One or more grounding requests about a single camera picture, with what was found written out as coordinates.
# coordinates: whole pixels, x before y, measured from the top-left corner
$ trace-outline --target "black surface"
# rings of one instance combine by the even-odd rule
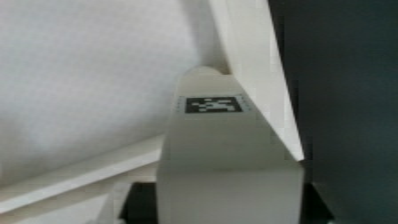
[[[346,221],[398,223],[398,1],[268,2],[308,179]]]
[[[156,183],[134,183],[131,186],[120,219],[125,224],[157,224],[156,214]],[[326,224],[332,214],[314,191],[312,185],[303,185],[300,224]]]
[[[118,218],[125,224],[157,224],[154,183],[133,184]]]

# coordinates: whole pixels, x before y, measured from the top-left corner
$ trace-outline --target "black and white label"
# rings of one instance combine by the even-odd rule
[[[181,97],[177,111],[184,114],[239,113],[250,110],[241,95]]]

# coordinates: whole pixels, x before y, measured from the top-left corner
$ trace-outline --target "gray surface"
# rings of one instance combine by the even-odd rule
[[[346,223],[398,223],[398,2],[269,2],[321,196]]]
[[[163,132],[175,79],[225,67],[200,0],[3,0],[5,185]]]

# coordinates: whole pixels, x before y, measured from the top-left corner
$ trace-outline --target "white beam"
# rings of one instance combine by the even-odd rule
[[[266,0],[209,0],[230,67],[296,160],[303,159]]]
[[[157,161],[156,136],[0,190],[0,214]]]

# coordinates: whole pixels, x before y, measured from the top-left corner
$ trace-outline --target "white wall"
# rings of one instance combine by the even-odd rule
[[[200,0],[3,0],[0,186],[163,131],[177,76],[225,67]]]

